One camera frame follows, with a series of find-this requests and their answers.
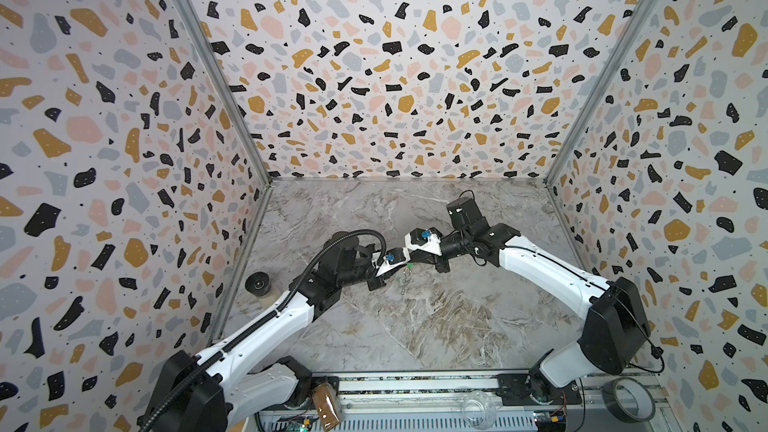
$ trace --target perforated metal panel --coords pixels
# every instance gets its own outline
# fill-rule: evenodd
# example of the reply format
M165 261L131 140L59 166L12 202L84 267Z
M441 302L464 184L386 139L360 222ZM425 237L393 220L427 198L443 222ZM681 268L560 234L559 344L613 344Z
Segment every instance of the perforated metal panel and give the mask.
M277 422L280 416L262 417L265 429L270 432L285 432L285 422ZM456 413L404 413L404 414L348 414L334 430L450 430L451 432L474 432L475 429ZM536 430L531 412L523 410L498 412L491 432L512 430Z

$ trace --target gray duct tape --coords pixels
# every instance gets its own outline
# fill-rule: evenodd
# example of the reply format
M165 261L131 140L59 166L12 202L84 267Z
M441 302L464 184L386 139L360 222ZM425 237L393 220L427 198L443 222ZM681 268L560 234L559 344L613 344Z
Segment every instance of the gray duct tape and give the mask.
M656 414L656 403L648 389L629 377L603 384L603 400L614 417L628 424L645 422Z

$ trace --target clear plastic cup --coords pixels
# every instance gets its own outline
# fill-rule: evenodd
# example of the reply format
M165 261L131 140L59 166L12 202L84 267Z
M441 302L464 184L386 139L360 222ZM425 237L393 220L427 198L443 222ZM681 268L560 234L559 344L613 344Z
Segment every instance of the clear plastic cup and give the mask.
M490 429L496 421L496 405L490 395L474 390L462 402L462 418L474 429Z

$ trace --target white robotic arm segment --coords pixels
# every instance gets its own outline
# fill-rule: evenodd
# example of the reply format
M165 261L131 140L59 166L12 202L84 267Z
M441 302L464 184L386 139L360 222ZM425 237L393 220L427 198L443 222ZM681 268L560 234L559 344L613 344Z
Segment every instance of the white robotic arm segment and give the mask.
M200 359L198 364L202 364L208 358L223 350L224 346L258 322L269 312L272 312L279 303L288 295L284 292L280 299L271 307L262 312L251 322L245 324L240 330L230 335L226 339L201 350L198 355ZM314 317L314 306L307 303L306 297L302 294L296 294L287 307L272 320L262 325L254 334L246 337L230 352L224 354L224 358L210 366L207 370L211 377L221 374L219 386L224 390L224 395L228 396L232 389L237 387L238 383L251 371L269 352L274 350L282 341L286 340L294 332L299 331L312 323Z
M519 274L566 304L582 320L592 303L608 290L607 280L563 262L518 235L498 253L499 266Z

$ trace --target side wall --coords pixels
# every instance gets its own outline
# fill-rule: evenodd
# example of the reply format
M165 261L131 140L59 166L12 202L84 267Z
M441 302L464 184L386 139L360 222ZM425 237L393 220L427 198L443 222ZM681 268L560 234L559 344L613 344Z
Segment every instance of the side wall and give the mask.
M135 430L206 344L251 164L169 0L0 15L0 430Z
M192 0L273 176L537 177L638 0Z
M643 294L688 430L768 418L766 9L660 0L553 184L586 263Z

